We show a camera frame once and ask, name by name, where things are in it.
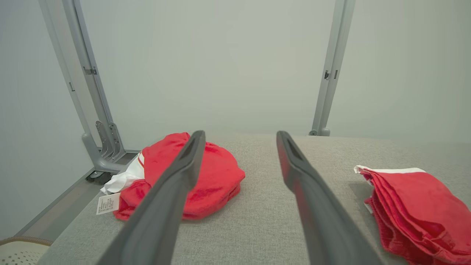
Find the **beige perforated laundry basket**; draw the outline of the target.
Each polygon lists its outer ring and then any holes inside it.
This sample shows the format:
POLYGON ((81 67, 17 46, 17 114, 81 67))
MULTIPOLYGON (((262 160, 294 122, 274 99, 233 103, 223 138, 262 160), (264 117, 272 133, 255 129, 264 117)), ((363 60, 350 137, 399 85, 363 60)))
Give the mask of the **beige perforated laundry basket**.
POLYGON ((52 243, 25 236, 0 240, 0 265, 36 265, 52 243))

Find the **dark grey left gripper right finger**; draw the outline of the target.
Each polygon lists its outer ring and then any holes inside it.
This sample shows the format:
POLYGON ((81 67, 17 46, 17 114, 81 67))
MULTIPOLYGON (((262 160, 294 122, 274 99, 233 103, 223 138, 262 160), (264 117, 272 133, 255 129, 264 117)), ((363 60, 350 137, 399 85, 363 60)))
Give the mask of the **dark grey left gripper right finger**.
POLYGON ((276 145, 284 183, 296 198, 311 265, 382 265, 287 131, 276 133, 276 145))

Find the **grey metal partition post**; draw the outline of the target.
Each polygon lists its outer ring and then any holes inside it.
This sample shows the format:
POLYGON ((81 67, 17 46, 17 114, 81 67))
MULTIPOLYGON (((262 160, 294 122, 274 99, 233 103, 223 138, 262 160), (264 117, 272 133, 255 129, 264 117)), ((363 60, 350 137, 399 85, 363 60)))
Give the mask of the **grey metal partition post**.
POLYGON ((103 185, 121 172, 126 151, 113 122, 80 0, 39 0, 49 36, 92 161, 87 181, 103 185))
POLYGON ((311 131, 308 133, 310 136, 329 136, 331 134, 327 123, 348 43, 356 1, 357 0, 335 0, 329 42, 314 119, 311 131))

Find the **red basketball jersey white sleeves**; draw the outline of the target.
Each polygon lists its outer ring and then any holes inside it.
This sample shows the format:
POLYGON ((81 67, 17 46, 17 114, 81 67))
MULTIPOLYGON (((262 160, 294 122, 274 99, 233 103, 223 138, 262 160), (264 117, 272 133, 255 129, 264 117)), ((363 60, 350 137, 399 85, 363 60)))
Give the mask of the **red basketball jersey white sleeves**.
MULTIPOLYGON (((165 136, 142 149, 123 173, 104 184, 102 193, 119 195, 119 207, 113 212, 117 219, 126 221, 131 217, 189 139, 187 132, 165 136)), ((245 172, 229 151, 207 142, 198 181, 187 195, 183 220, 201 220, 224 208, 240 193, 244 178, 245 172)))

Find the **grey metal floor rail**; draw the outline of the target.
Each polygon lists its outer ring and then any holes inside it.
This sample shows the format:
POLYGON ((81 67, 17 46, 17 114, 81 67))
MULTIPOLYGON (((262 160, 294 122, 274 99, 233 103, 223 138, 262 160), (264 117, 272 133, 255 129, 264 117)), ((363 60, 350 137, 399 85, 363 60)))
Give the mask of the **grey metal floor rail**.
POLYGON ((99 182, 87 181, 89 176, 95 174, 94 168, 90 169, 15 236, 55 240, 99 193, 101 188, 99 182))

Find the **red shorts white stripe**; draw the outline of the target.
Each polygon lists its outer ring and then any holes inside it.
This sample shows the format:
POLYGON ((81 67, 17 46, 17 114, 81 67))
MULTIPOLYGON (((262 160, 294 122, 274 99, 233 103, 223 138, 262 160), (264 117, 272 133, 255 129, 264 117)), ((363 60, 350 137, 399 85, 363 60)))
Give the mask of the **red shorts white stripe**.
POLYGON ((410 265, 471 265, 471 210, 441 181, 420 168, 354 171, 373 187, 364 205, 383 249, 410 265))

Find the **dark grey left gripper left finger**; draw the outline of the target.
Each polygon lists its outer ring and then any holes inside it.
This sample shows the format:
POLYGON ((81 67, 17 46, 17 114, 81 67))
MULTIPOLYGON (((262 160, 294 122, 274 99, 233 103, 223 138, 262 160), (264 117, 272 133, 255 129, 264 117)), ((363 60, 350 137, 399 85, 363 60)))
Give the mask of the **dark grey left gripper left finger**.
POLYGON ((188 193, 195 187, 206 137, 195 131, 96 265, 170 265, 188 193))

